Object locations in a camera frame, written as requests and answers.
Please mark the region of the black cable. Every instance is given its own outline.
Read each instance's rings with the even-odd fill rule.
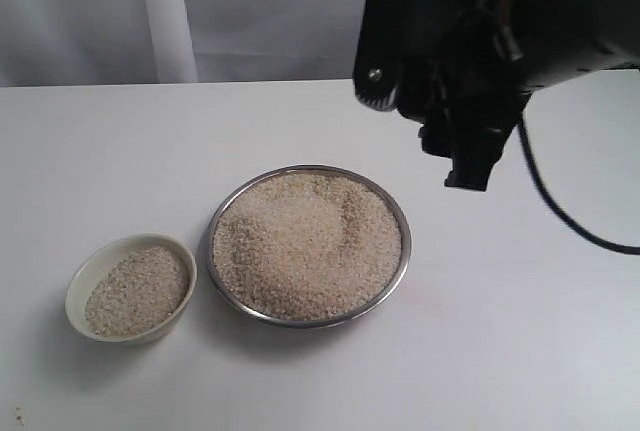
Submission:
[[[547,187],[540,176],[540,172],[538,171],[538,165],[536,164],[536,160],[533,157],[533,151],[531,150],[531,142],[529,141],[529,133],[527,132],[527,126],[522,119],[518,123],[518,134],[520,135],[520,143],[522,144],[522,152],[524,153],[524,159],[527,164],[527,168],[529,169],[529,174],[533,179],[533,184],[535,185],[540,197],[545,202],[545,204],[551,209],[553,214],[555,214],[560,220],[569,226],[573,231],[578,233],[587,241],[595,244],[596,246],[600,246],[601,248],[607,249],[609,251],[613,251],[614,253],[621,254],[630,254],[638,256],[640,255],[640,246],[627,246],[624,244],[617,244],[611,241],[607,241],[599,236],[596,236],[592,232],[588,231],[584,227],[582,227],[575,219],[569,216],[564,209],[560,207],[560,205],[551,197]]]

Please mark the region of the white table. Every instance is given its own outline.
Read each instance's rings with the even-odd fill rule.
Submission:
[[[528,116],[542,172],[594,230],[640,243],[640,77],[547,91]],[[640,259],[552,217],[516,139],[487,194],[448,190],[417,125],[349,82],[0,90],[0,429],[640,429]],[[413,232],[397,292],[351,326],[271,328],[196,294],[146,348],[97,345],[63,297],[95,249],[141,232],[198,247],[263,171],[362,173]]]

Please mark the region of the stainless steel bowl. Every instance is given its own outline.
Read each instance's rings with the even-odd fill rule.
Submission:
[[[272,316],[267,316],[255,309],[251,309],[250,307],[241,303],[224,285],[220,275],[218,274],[218,270],[213,264],[213,235],[216,231],[216,227],[218,226],[218,221],[220,217],[224,214],[229,206],[240,196],[242,193],[250,189],[252,186],[257,185],[263,181],[274,178],[276,176],[282,176],[285,174],[292,173],[309,173],[309,174],[321,174],[324,176],[335,176],[335,177],[344,177],[351,179],[352,181],[356,181],[358,183],[364,184],[369,190],[376,193],[380,198],[382,198],[389,206],[389,209],[393,213],[396,221],[398,223],[398,227],[400,229],[400,237],[402,240],[401,243],[401,254],[400,254],[400,262],[398,263],[398,268],[396,272],[389,281],[389,283],[384,287],[380,293],[374,296],[368,303],[360,306],[359,308],[354,309],[346,314],[342,314],[340,316],[336,316],[330,319],[320,319],[315,321],[289,321],[279,318],[274,318]],[[206,264],[207,269],[209,270],[209,274],[213,279],[213,282],[218,289],[218,291],[222,294],[222,296],[235,308],[238,310],[248,314],[249,316],[259,319],[268,324],[272,324],[275,326],[282,326],[287,328],[302,328],[302,329],[310,329],[310,328],[326,328],[329,326],[336,326],[338,324],[342,324],[346,321],[355,319],[363,314],[371,311],[377,305],[379,305],[382,301],[387,299],[387,297],[393,292],[393,290],[398,286],[400,280],[404,276],[405,271],[407,270],[407,265],[409,263],[409,257],[411,255],[411,232],[409,231],[409,224],[407,223],[407,219],[404,216],[404,213],[398,206],[398,203],[387,193],[384,189],[378,186],[373,181],[365,178],[364,176],[360,176],[359,174],[353,173],[351,171],[347,171],[340,168],[333,168],[329,166],[321,166],[321,165],[299,165],[299,166],[290,166],[287,168],[276,169],[274,171],[270,171],[265,173],[257,178],[252,179],[251,181],[243,184],[238,189],[236,189],[231,195],[224,200],[224,202],[220,205],[220,207],[216,210],[213,215],[213,219],[211,219],[211,224],[209,224],[209,228],[207,230],[207,254],[206,254]]]

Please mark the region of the rice pile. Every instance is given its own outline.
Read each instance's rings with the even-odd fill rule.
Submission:
[[[189,274],[180,257],[162,246],[131,253],[105,276],[85,306],[89,328],[125,337],[156,327],[180,306]]]
[[[222,215],[213,261],[237,299],[265,315],[311,321],[345,314],[389,283],[401,238],[386,203],[343,177],[274,177]]]

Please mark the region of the white curtain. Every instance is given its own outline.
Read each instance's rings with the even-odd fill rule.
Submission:
[[[364,0],[0,0],[0,86],[345,78]]]

